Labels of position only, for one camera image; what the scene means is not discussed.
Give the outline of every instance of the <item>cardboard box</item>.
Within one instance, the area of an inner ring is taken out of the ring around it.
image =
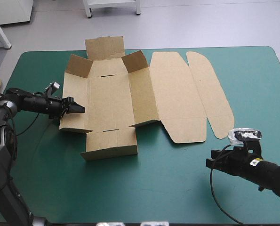
[[[74,97],[86,112],[66,114],[60,123],[87,133],[84,159],[137,154],[135,128],[155,121],[175,143],[205,141],[207,117],[218,138],[233,128],[232,110],[203,55],[188,52],[189,67],[177,52],[155,52],[149,67],[141,51],[125,56],[123,37],[85,43],[88,59],[71,56],[63,97]]]

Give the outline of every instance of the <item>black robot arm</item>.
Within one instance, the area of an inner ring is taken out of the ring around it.
[[[72,97],[52,97],[58,88],[58,83],[53,82],[44,93],[11,88],[0,94],[0,212],[10,226],[49,225],[45,218],[32,214],[10,176],[17,152],[13,117],[21,110],[47,114],[51,119],[61,119],[65,113],[85,112],[85,108],[75,103]]]
[[[235,137],[243,142],[243,146],[235,146],[232,150],[226,150],[224,154],[221,154],[222,151],[212,150],[211,159],[207,159],[206,166],[242,177],[259,185],[259,191],[266,188],[280,197],[280,166],[263,159],[259,142],[261,133],[256,133],[256,138],[252,138],[251,135],[251,138],[244,138],[239,132]]]

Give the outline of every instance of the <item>yellow sticker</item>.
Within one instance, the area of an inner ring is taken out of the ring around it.
[[[263,159],[260,159],[260,158],[256,158],[256,159],[253,159],[250,163],[251,166],[256,166],[259,162],[263,161]]]

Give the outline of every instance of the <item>gray floor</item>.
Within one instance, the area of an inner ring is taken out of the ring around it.
[[[111,8],[91,19],[82,0],[34,0],[33,10],[30,24],[3,28],[12,44],[0,49],[4,85],[22,53],[82,50],[101,36],[123,35],[128,49],[266,45],[280,60],[280,0],[142,0],[140,16]]]

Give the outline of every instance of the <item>table surface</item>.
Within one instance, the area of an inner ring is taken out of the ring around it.
[[[280,63],[273,49],[144,49],[148,62],[154,51],[177,51],[184,59],[187,51],[205,55],[232,107],[235,127],[261,130],[263,157],[280,164]],[[7,88],[35,92],[51,81],[62,84],[71,53],[86,57],[85,51],[22,54]],[[17,114],[17,132],[35,115]],[[194,144],[174,144],[160,122],[143,126],[136,129],[138,155],[90,162],[79,155],[86,136],[59,131],[58,125],[40,115],[18,137],[12,176],[35,215],[51,222],[232,222],[212,199],[205,167],[210,151],[228,140],[216,139],[209,124],[206,142]],[[259,192],[257,185],[218,171],[214,186],[222,206],[242,222],[280,223],[280,198],[272,191]]]

